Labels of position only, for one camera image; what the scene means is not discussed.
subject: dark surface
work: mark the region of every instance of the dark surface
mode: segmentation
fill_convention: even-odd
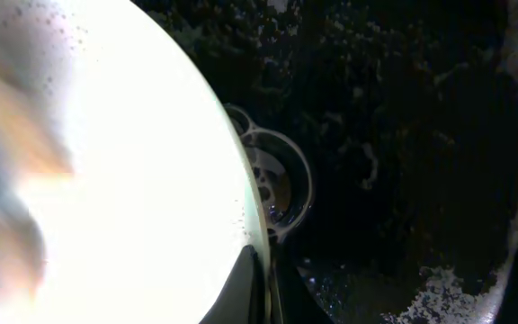
[[[282,247],[272,250],[272,324],[332,324],[309,295],[299,272]]]
[[[496,284],[518,202],[518,88],[497,72],[506,1],[137,3],[222,102],[312,161],[314,211],[289,248],[335,321],[401,314],[445,269],[451,306]],[[362,143],[379,161],[371,190]],[[461,322],[474,307],[419,318]]]

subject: white circular object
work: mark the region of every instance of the white circular object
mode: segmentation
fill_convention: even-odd
[[[0,0],[0,40],[45,98],[76,181],[18,193],[49,255],[41,323],[195,323],[263,211],[221,103],[127,0]]]

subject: white speck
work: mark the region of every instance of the white speck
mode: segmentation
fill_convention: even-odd
[[[343,123],[343,116],[339,113],[325,112],[323,117],[330,119],[333,122]]]
[[[288,0],[267,0],[267,5],[275,8],[277,14],[284,13],[287,10]]]
[[[289,32],[290,36],[294,36],[294,35],[297,35],[298,28],[299,28],[299,26],[293,26],[293,27],[290,27],[287,31]]]
[[[276,60],[274,60],[274,59],[272,59],[272,58],[264,58],[264,59],[263,59],[263,63],[265,63],[265,64],[272,63],[272,64],[274,64],[275,66],[278,66],[278,65],[279,65],[279,62],[277,62]]]
[[[437,75],[433,79],[433,83],[435,86],[438,86],[441,82],[447,79],[447,77],[450,77],[453,73],[459,71],[460,69],[466,69],[469,67],[469,63],[459,63],[455,65],[451,70],[445,73],[441,73],[440,75]]]
[[[363,89],[361,89],[358,86],[353,88],[353,98],[360,98],[362,96],[363,96]]]
[[[342,31],[344,29],[344,26],[338,22],[338,21],[335,21],[335,27],[339,30],[339,31]]]
[[[447,145],[455,145],[455,140],[454,140],[454,139],[452,139],[451,137],[449,137],[449,136],[447,136],[447,135],[445,135],[445,134],[441,133],[440,131],[435,131],[435,132],[433,133],[433,135],[434,135],[435,137],[438,137],[438,138],[439,138],[439,139],[441,139],[442,141],[444,141],[444,142],[445,142],[445,144],[447,144]]]
[[[377,157],[375,157],[375,154],[373,153],[373,147],[370,143],[363,143],[361,147],[365,157],[371,161],[371,165],[373,167],[369,178],[362,180],[361,187],[364,190],[370,190],[373,187],[373,183],[377,180],[377,173],[379,172],[379,160]]]

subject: white residue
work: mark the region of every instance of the white residue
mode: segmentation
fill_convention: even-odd
[[[371,161],[371,165],[373,167],[369,178],[362,180],[361,188],[364,190],[370,190],[373,188],[373,183],[377,180],[377,173],[379,172],[379,160],[377,157],[375,157],[375,154],[373,153],[373,147],[370,143],[363,143],[361,147],[365,157]]]
[[[264,58],[263,63],[265,63],[265,65],[274,64],[275,66],[279,66],[279,62],[274,60],[273,58]]]
[[[397,316],[383,314],[385,320],[393,324],[410,324],[416,319],[425,319],[430,324],[466,324],[479,315],[479,304],[485,300],[486,293],[478,296],[464,293],[460,288],[463,281],[453,269],[437,267],[431,271],[424,291],[417,294],[407,311]]]
[[[435,86],[438,86],[441,82],[445,81],[447,77],[450,77],[453,73],[459,71],[460,69],[466,69],[469,68],[469,63],[459,63],[455,65],[451,70],[448,72],[441,73],[440,75],[437,75],[433,79],[433,83]]]
[[[297,29],[298,28],[299,28],[299,26],[289,27],[287,29],[287,31],[289,32],[289,35],[294,36],[294,35],[297,35]]]
[[[275,8],[277,14],[284,13],[287,10],[288,0],[267,0],[267,5]]]
[[[338,22],[338,21],[335,21],[335,27],[339,30],[339,31],[342,31],[344,28],[344,26]]]

